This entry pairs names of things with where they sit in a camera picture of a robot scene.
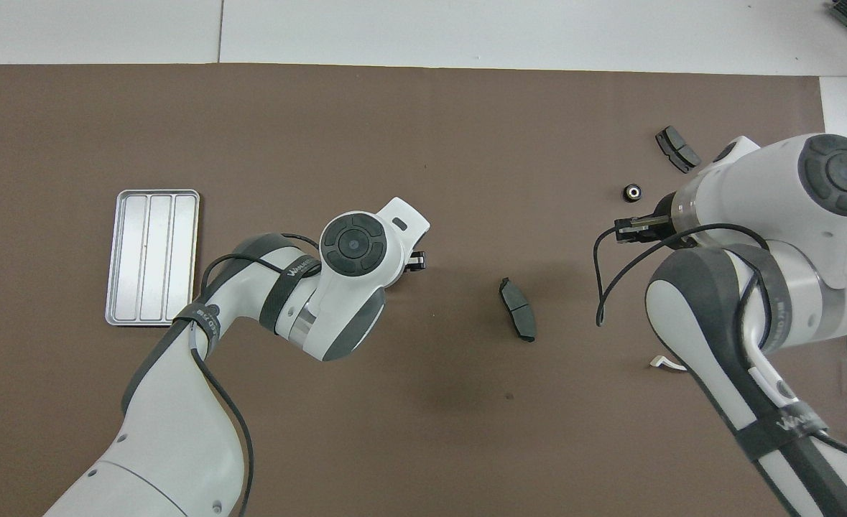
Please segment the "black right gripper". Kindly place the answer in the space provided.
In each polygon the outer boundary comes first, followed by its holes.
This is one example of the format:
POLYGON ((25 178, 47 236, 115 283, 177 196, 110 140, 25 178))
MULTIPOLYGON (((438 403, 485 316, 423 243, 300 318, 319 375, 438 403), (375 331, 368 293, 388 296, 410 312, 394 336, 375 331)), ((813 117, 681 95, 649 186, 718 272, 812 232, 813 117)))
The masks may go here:
POLYGON ((616 241, 619 244, 663 241, 673 235, 675 235, 675 227, 669 215, 649 215, 640 219, 616 220, 616 241))

